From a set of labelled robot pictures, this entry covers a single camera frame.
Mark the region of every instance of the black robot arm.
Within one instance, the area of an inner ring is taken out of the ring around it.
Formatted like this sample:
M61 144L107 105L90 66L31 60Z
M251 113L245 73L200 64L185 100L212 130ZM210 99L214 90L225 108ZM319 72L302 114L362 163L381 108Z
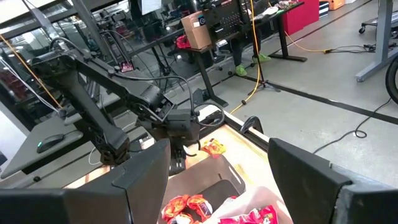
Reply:
M170 174L185 169L183 142L196 141L200 131L197 115L191 109L178 110L158 88L141 78L127 77L96 54L77 50L55 51L32 60L33 68L48 85L59 89L86 121L84 133L101 153L101 162L119 165L129 159L129 138L105 116L78 82L80 74L117 94L126 107L137 114L137 123L155 140L169 138L172 158Z

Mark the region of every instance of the computer mouse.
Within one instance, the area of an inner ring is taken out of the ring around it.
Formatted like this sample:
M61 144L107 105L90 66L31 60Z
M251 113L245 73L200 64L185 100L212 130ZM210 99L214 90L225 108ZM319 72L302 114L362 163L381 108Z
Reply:
M56 134L44 139L37 145L37 153L42 153L49 150L54 145L60 143L64 138L64 134Z

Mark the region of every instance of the yellow cable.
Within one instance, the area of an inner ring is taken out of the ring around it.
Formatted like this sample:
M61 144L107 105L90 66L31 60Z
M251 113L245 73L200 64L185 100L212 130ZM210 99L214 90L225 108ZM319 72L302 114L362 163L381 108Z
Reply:
M285 34L286 34L286 36L292 41L292 43L293 43L294 45L296 45L297 47L299 47L299 48L301 48L301 49L303 49L303 50L305 50L305 51L307 51L307 52L322 52L322 53L326 53L326 51L329 50L329 49L325 49L325 50L309 50L309 49L305 49L305 48L299 46L299 45L296 43L296 41L294 41L294 40L286 33L286 31L285 31Z
M253 31L253 37L254 37L254 45L256 46L256 53L257 53L257 57L259 57L259 46L257 45L257 35L256 35L256 26L254 25L254 6L253 6L253 0L250 0L250 5L251 5L251 11L253 12L251 14L252 17L252 31ZM260 63L257 65L257 82L256 82L256 86L254 87L254 90L252 91L252 93L245 99L245 101L249 100L256 92L257 87L259 85L260 82ZM242 107L243 104L241 103L239 106L237 106L235 109L233 109L230 114L233 114L235 111L237 111L240 107Z
M253 6L253 1L252 1L252 0L250 0L250 5L251 5L251 10L252 10L252 12L254 12L254 6ZM254 13L252 13L251 15L252 15L252 21L254 21ZM255 25L254 25L254 22L252 22L252 26L253 26L253 35L254 35L254 41L255 41L255 46L256 46L256 52L257 52L257 55L259 55L259 47L258 47L258 45L257 45L257 36L256 36L256 31L255 31L255 28L256 28L256 27L255 27ZM325 49L325 50L309 50L309 49L305 49L305 48L299 46L299 45L296 43L296 41L294 41L294 40L286 33L286 31L285 31L285 34L286 34L286 36L292 41L292 43L293 43L294 45L296 45L297 47L299 47L299 48L301 48L302 50L305 50L305 51L307 51L307 52L322 52L322 53L326 53L327 50L330 50L330 49ZM249 99L252 97L252 95L256 92L259 82L260 82L260 65L258 65L258 73L257 73L257 83L256 83L256 87L254 87L253 92L250 94L249 97L247 97L247 98L245 99L245 101L249 100ZM237 111L237 110L238 110L240 107L242 107L242 106L243 106L243 104L241 103L239 106L237 106L235 109L233 109L233 110L230 112L230 114L233 114L235 111Z
M62 108L61 104L58 103L58 101L55 99L55 97L50 93L50 91L44 86L44 84L42 83L42 81L37 78L37 76L35 75L35 73L26 65L25 61L19 56L19 54L14 50L14 48L10 45L10 43L0 34L0 38L2 39L2 41L4 41L4 43L7 44L7 46L11 49L11 51L14 53L15 56L17 56L17 58L22 62L22 64L25 66L25 68L30 72L30 74L32 74L32 76L36 79L36 81L38 81L38 83L44 88L44 90L49 94L49 96L51 97L51 99L57 104L57 106L59 108Z

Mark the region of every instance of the cardboard box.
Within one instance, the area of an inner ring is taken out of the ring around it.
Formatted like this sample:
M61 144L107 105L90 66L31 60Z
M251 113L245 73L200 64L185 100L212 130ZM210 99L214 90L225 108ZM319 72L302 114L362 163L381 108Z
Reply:
M201 11L185 16L181 22L191 48L202 49L211 45L210 35Z
M185 31L189 44L193 49L202 49L211 45L211 40L206 26Z

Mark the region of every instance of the red panel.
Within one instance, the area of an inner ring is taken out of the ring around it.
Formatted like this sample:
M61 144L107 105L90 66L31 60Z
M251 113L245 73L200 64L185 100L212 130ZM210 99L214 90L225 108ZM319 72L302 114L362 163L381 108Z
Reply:
M304 5L299 6L289 12L282 15L285 31L288 35L294 34L300 29L304 28L302 18L304 14Z
M301 0L304 5L283 15L285 31L288 35L303 29L319 20L319 0Z

